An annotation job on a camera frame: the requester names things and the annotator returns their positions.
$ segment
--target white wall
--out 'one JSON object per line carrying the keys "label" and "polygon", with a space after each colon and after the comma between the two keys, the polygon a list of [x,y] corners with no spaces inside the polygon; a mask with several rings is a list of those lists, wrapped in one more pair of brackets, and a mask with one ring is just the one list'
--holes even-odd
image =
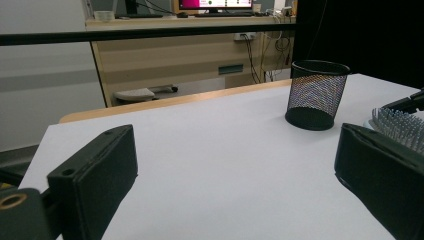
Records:
{"label": "white wall", "polygon": [[[85,31],[81,0],[1,0],[0,34]],[[88,43],[0,46],[0,151],[38,144],[69,113],[104,107]]]}

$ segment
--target black mesh pen holder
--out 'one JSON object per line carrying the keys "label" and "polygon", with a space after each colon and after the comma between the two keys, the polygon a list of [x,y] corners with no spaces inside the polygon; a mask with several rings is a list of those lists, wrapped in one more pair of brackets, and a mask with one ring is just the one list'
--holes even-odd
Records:
{"label": "black mesh pen holder", "polygon": [[293,62],[287,122],[313,131],[332,128],[349,73],[349,67],[338,63]]}

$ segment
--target white table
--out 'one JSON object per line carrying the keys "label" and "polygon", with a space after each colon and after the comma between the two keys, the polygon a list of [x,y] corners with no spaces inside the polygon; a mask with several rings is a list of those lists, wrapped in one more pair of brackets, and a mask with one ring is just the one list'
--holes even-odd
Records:
{"label": "white table", "polygon": [[334,176],[343,122],[417,89],[348,77],[327,131],[284,119],[290,87],[50,126],[21,188],[101,132],[133,124],[139,176],[104,239],[393,239]]}

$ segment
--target electrical socket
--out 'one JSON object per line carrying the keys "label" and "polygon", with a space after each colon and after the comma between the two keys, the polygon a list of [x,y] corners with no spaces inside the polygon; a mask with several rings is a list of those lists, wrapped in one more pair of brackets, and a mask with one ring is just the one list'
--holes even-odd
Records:
{"label": "electrical socket", "polygon": [[246,38],[244,37],[244,35],[247,36],[247,39],[249,40],[253,40],[256,38],[256,33],[255,32],[247,32],[247,33],[236,33],[234,35],[234,41],[244,41],[246,40]]}

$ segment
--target monitor screen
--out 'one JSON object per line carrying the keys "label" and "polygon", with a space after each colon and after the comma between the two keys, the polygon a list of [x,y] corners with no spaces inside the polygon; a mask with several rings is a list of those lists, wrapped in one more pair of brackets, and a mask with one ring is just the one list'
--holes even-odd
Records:
{"label": "monitor screen", "polygon": [[179,0],[180,10],[251,10],[253,0]]}

